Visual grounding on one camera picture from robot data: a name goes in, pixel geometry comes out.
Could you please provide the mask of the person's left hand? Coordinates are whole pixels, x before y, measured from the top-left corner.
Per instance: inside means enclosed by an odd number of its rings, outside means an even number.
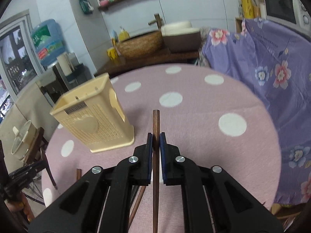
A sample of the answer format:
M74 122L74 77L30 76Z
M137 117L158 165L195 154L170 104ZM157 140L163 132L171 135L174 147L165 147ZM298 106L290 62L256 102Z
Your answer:
M16 221L18 221L19 223L23 222L21 218L21 214L19 213L20 211L22 211L26 215L27 221L31 222L35 218L35 216L32 212L32 209L30 207L30 204L25 194L22 191L21 191L20 198L21 200L19 201L13 201L10 199L6 199L5 204L7 208L9 209L9 211L12 213L13 217L16 219Z

